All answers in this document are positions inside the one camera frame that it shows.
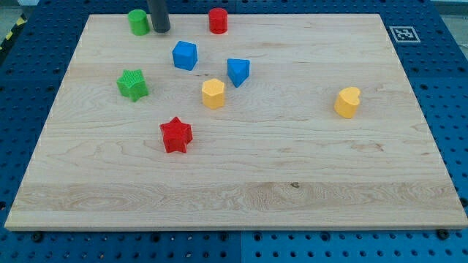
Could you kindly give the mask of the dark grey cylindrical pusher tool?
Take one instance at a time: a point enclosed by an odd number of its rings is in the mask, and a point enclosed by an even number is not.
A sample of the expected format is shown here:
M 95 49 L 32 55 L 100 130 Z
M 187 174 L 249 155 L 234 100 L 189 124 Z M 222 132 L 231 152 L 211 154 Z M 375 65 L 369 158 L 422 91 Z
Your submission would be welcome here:
M 170 30 L 170 19 L 166 0 L 147 0 L 153 30 L 166 33 Z

